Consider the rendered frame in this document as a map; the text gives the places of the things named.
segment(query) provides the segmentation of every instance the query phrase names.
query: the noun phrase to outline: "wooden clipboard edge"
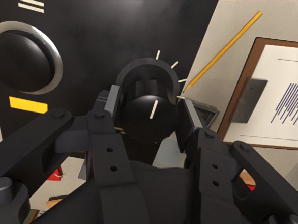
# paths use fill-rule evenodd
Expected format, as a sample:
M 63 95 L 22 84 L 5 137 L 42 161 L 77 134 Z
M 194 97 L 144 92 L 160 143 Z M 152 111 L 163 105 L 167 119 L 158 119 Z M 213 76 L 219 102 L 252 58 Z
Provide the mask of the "wooden clipboard edge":
M 245 62 L 242 73 L 238 79 L 236 88 L 232 94 L 231 100 L 228 104 L 228 107 L 227 107 L 227 110 L 223 117 L 223 120 L 219 126 L 217 134 L 219 135 L 221 141 L 223 141 L 223 139 L 225 138 L 225 136 L 228 132 L 229 126 L 231 124 L 230 118 L 231 118 L 234 108 L 236 107 L 238 100 L 241 96 L 241 92 L 245 85 L 245 82 L 246 82 L 247 78 L 250 78 L 252 76 L 252 74 L 258 64 L 258 61 L 264 51 L 265 45 L 275 45 L 275 46 L 297 47 L 298 48 L 298 42 L 256 37 L 256 39 L 253 43 L 253 46 L 249 52 L 248 58 Z M 256 146 L 256 147 L 264 147 L 264 148 L 298 150 L 298 148 L 294 148 L 294 147 L 267 146 L 267 145 L 256 145 L 256 144 L 250 144 L 250 145 Z

